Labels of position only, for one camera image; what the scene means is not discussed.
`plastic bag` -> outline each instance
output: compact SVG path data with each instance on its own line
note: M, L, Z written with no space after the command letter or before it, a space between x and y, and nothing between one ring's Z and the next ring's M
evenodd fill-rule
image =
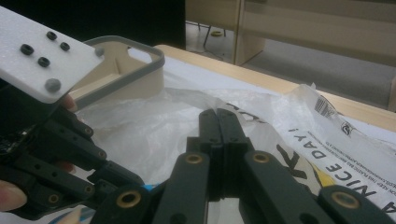
M198 135L199 113L219 107L237 114L255 149L275 155L314 194L334 183L348 186L396 219L390 170L396 146L357 131L305 85L284 96L164 89L149 99L93 105L78 115L95 130L94 141L110 160L155 184L169 177L187 136ZM229 213L219 223L240 220Z

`metal screw head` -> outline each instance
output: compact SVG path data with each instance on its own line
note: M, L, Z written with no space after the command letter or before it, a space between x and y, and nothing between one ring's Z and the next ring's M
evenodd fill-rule
M62 44L61 44L60 47L61 47L61 49L64 50L64 51L70 50L70 46L69 46L67 43L64 43L64 42L62 42Z
M186 162L190 164L198 164L201 163L204 159L200 155L191 154L187 156Z
M255 153L253 155L253 160L255 162L259 162L259 163L266 163L266 162L268 162L270 160L270 158L267 155L265 155L265 154Z
M332 194L332 199L338 203L339 205L345 207L345 208L350 208L350 209L356 209L361 206L359 203L358 199L356 199L354 196L341 192L341 191L336 191Z
M117 205L121 208L134 207L140 203L141 199L142 199L142 196L140 195L140 193L138 191L130 190L130 191L123 192L117 198Z
M38 59L38 64L40 64L40 66L42 67L48 67L50 66L50 60L48 60L47 58L41 57Z
M46 81L45 88L49 92L56 92L60 90L62 87L62 83L57 78L50 78Z
M25 55L31 55L33 52L35 52L35 50L27 44L22 44L20 50Z
M47 38L50 40L56 40L56 38L58 38L58 36L55 33L53 33L52 31L48 31Z
M57 194L51 194L49 196L49 203L57 203L59 202L59 196Z

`table surface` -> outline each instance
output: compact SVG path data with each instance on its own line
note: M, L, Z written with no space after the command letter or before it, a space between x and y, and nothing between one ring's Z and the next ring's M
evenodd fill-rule
M193 64L226 77L232 77L246 83L265 88L269 91L286 93L292 91L299 84L289 82L277 77L271 77L263 73L255 72L233 64L220 62L202 55L187 52L186 50L160 45L156 47L168 56L179 61ZM353 100L320 91L328 99L335 109L352 119L356 119L392 132L396 132L396 113L365 105Z

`beige plastic container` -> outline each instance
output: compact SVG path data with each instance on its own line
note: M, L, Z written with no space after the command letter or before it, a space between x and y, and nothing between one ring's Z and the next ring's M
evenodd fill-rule
M147 98L163 89L163 53L119 36L103 36L86 42L103 49L105 60L84 77L70 95L81 109L94 102ZM151 62L131 56L131 50L145 52Z

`human hand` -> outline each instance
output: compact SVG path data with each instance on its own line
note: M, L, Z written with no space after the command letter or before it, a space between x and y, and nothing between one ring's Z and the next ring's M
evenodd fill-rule
M64 97L62 106L71 111L77 110L76 104L70 95ZM67 172L74 170L74 166L68 162L59 161L56 165ZM17 209L26 204L26 202L27 197L22 190L11 183L0 180L0 212Z

